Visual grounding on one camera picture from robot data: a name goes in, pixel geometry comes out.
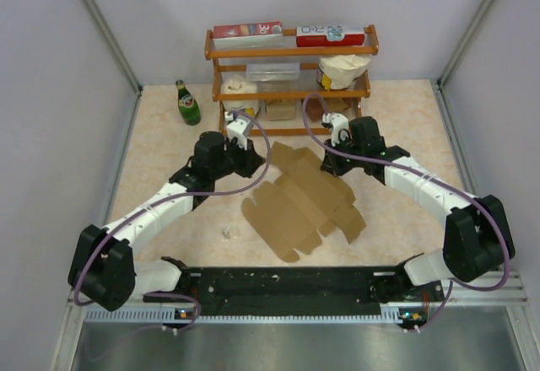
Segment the brown cardboard box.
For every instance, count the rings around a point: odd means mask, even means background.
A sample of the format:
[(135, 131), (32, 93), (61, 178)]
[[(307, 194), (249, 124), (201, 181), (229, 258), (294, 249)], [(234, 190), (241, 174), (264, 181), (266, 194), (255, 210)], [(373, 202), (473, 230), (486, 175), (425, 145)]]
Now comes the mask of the brown cardboard box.
[(275, 142), (271, 164), (281, 175), (264, 180), (241, 203), (241, 211), (281, 261), (294, 263), (300, 254), (311, 254), (337, 229), (352, 244), (366, 228), (351, 187), (323, 171), (310, 148)]

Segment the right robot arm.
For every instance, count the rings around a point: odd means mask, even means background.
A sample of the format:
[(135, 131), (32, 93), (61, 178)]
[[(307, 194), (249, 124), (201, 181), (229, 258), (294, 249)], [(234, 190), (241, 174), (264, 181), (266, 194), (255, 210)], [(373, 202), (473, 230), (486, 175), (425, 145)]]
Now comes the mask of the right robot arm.
[(350, 121), (342, 114), (326, 113), (322, 125), (331, 136), (324, 142), (321, 170), (343, 176), (361, 168), (382, 185), (410, 197), (444, 229), (442, 248), (396, 266), (391, 285), (400, 298), (416, 298), (431, 282), (450, 279), (468, 284), (515, 256), (500, 199), (460, 191), (423, 168), (405, 149), (387, 146), (370, 116)]

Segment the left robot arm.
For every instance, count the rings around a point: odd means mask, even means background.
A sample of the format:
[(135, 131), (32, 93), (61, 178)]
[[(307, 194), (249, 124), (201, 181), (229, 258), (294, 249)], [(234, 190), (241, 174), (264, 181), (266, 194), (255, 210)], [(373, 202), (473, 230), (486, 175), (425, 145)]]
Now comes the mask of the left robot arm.
[(177, 218), (218, 195), (218, 180), (232, 174), (250, 178), (268, 165), (252, 140), (204, 132), (193, 155), (156, 194), (122, 218), (81, 232), (68, 273), (75, 303), (81, 304), (85, 295), (90, 303), (114, 311), (131, 298), (152, 293), (165, 293), (176, 301), (186, 298), (192, 282), (182, 275), (178, 260), (137, 262), (136, 254)]

